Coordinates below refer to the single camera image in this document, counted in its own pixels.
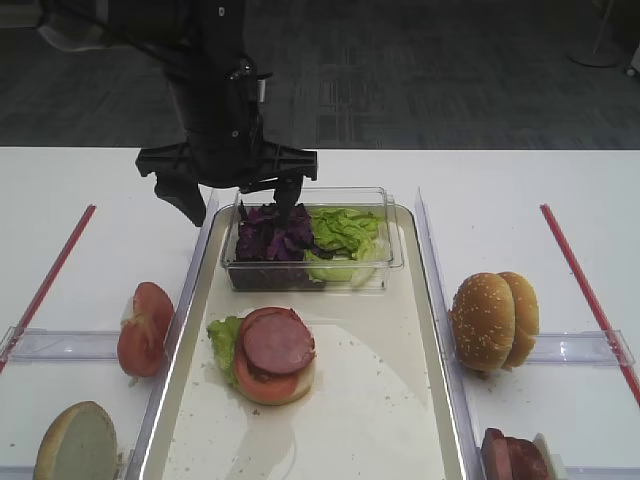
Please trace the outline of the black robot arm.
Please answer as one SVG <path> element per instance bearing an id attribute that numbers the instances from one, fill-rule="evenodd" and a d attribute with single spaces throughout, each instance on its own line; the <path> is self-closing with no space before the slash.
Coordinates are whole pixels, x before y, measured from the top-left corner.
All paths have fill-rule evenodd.
<path id="1" fill-rule="evenodd" d="M 245 50 L 242 1 L 45 1 L 39 33 L 63 51 L 132 47 L 156 60 L 185 139 L 139 152 L 155 193 L 201 226 L 200 186 L 273 191 L 286 224 L 317 155 L 268 141 L 259 110 L 265 75 Z"/>

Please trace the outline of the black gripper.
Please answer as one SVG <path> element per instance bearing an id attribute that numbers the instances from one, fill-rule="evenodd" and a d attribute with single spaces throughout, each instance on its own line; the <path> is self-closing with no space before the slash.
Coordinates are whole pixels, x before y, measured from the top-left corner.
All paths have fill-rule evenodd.
<path id="1" fill-rule="evenodd" d="M 275 188 L 278 224 L 287 225 L 303 178 L 317 178 L 317 155 L 264 138 L 257 66 L 245 51 L 242 33 L 203 31 L 163 54 L 163 73 L 185 139 L 141 150 L 140 174 L 156 174 L 156 196 L 196 227 L 206 217 L 198 184 Z"/>

